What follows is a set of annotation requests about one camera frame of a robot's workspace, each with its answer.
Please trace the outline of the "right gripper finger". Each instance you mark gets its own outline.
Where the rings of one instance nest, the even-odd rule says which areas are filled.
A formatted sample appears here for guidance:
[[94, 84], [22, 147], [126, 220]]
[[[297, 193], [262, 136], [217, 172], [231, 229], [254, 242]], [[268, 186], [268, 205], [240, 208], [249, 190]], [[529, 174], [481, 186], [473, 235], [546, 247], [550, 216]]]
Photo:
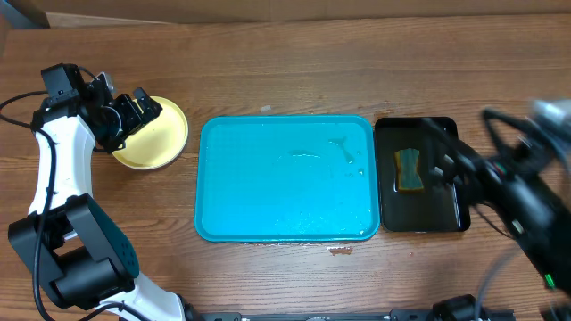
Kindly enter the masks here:
[[500, 134], [495, 130], [493, 126], [494, 121], [499, 121], [525, 134], [534, 132], [534, 126], [529, 121], [511, 117], [492, 108], [486, 108], [482, 111], [482, 119], [484, 121], [484, 126], [495, 147], [507, 147], [508, 145], [503, 141]]
[[423, 118], [421, 125], [443, 148], [442, 156], [436, 162], [442, 173], [439, 174], [435, 171], [437, 176], [441, 178], [464, 178], [473, 173], [473, 161], [470, 159], [473, 155], [471, 147], [456, 136], [451, 136], [448, 131], [434, 121], [434, 118]]

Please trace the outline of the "yellow plate with stain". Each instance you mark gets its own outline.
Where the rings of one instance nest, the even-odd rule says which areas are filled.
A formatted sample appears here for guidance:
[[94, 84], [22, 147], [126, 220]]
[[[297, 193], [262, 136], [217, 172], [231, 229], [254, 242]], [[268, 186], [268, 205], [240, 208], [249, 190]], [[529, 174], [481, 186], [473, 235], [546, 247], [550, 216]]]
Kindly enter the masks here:
[[185, 148], [189, 125], [184, 112], [171, 100], [152, 96], [161, 114], [126, 139], [126, 147], [113, 157], [132, 169], [158, 169], [173, 162]]

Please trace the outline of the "yellow green sponge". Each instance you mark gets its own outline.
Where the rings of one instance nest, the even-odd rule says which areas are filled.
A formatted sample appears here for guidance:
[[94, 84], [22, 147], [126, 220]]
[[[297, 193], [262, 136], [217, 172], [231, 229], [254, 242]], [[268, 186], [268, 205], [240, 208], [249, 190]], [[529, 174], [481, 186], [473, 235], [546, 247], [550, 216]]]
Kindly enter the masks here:
[[396, 190], [399, 193], [419, 193], [424, 190], [418, 172], [420, 151], [413, 148], [402, 149], [393, 154], [396, 168]]

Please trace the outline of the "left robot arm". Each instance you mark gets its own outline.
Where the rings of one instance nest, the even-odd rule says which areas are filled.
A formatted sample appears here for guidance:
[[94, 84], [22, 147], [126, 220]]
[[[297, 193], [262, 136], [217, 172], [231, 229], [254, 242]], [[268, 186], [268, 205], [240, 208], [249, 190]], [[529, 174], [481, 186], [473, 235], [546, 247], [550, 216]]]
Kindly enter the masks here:
[[28, 125], [40, 148], [37, 190], [26, 218], [10, 224], [11, 246], [32, 274], [37, 311], [43, 302], [77, 307], [93, 318], [197, 320], [178, 294], [145, 276], [130, 240], [93, 198], [92, 153], [113, 152], [156, 119], [161, 107], [142, 89], [140, 105], [106, 89], [48, 89]]

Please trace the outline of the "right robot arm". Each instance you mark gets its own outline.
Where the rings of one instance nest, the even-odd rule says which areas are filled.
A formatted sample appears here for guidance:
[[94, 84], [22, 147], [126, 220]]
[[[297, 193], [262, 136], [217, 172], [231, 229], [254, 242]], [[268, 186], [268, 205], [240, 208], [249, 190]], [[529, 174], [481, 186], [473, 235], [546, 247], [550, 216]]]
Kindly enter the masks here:
[[511, 238], [528, 257], [545, 285], [570, 292], [570, 209], [542, 180], [554, 160], [570, 168], [570, 115], [558, 104], [542, 103], [531, 119], [494, 109], [482, 118], [496, 148], [484, 157], [431, 118], [422, 127], [446, 148], [451, 164], [433, 176], [460, 189], [467, 206], [496, 211]]

